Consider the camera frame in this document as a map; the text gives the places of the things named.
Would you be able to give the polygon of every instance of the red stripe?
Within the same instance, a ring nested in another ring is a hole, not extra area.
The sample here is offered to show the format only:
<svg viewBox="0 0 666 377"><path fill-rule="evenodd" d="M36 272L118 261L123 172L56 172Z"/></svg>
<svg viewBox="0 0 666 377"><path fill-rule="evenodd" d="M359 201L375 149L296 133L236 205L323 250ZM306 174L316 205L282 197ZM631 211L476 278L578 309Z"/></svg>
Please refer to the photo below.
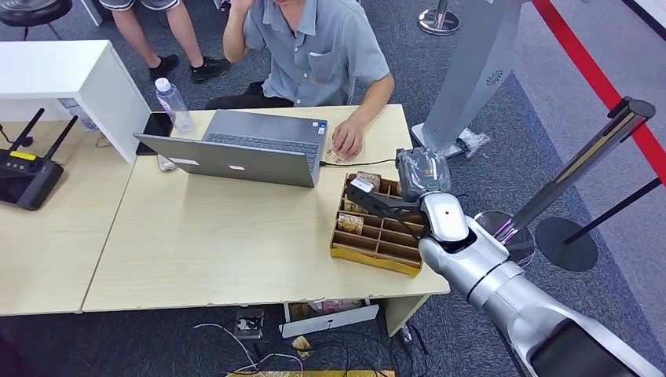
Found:
<svg viewBox="0 0 666 377"><path fill-rule="evenodd" d="M620 101L620 94L613 87L613 84L610 83L606 75L604 75L595 60L592 59L592 56L586 51L585 47L583 47L583 44L580 43L576 35L573 34L573 31L571 31L571 28L566 24L551 1L534 0L533 4L541 17L543 17L546 25L553 32L555 38L562 45L566 54L569 55L571 61L576 65L580 74L590 84L592 90L597 93L599 99L602 100L609 110L615 107L617 102ZM647 162L661 179L661 183L666 185L666 152L659 145L659 142L650 129L643 123L631 136Z"/></svg>

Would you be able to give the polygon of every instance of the black router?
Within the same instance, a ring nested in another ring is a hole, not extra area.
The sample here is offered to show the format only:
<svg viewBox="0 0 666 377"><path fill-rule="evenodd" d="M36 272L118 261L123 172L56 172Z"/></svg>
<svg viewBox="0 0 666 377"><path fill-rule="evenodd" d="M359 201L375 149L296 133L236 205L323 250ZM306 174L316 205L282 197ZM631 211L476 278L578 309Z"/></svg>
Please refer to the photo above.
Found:
<svg viewBox="0 0 666 377"><path fill-rule="evenodd" d="M44 157L18 152L44 113L40 108L9 149L0 149L0 201L26 210L38 210L64 172L51 159L79 117L74 116Z"/></svg>

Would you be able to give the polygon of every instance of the bottle cap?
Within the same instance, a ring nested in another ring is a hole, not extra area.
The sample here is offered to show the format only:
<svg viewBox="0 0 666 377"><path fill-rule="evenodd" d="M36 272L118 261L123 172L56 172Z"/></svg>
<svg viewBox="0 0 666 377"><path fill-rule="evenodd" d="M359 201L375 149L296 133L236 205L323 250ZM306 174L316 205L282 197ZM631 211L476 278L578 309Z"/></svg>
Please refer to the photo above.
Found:
<svg viewBox="0 0 666 377"><path fill-rule="evenodd" d="M171 89L171 83L167 78L160 77L159 79L155 80L155 87L160 92L166 92Z"/></svg>

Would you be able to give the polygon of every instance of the man's hand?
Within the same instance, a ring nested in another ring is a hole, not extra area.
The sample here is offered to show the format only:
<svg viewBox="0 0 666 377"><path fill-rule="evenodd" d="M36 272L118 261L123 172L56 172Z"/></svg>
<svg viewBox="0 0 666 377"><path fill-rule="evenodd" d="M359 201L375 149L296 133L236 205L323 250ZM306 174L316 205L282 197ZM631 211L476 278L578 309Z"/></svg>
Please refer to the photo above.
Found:
<svg viewBox="0 0 666 377"><path fill-rule="evenodd" d="M333 149L343 159L356 157L363 148L363 131L366 124L351 118L338 124L333 130Z"/></svg>
<svg viewBox="0 0 666 377"><path fill-rule="evenodd" d="M252 8L252 4L254 4L254 0L233 0L231 10L247 13Z"/></svg>

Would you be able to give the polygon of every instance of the laptop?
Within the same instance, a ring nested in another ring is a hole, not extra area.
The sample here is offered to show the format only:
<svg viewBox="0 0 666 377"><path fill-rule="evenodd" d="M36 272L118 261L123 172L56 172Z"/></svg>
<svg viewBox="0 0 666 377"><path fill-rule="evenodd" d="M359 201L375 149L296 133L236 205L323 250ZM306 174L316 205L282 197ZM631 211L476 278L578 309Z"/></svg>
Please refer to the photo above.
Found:
<svg viewBox="0 0 666 377"><path fill-rule="evenodd" d="M202 140L134 134L190 174L313 188L327 122L217 110Z"/></svg>

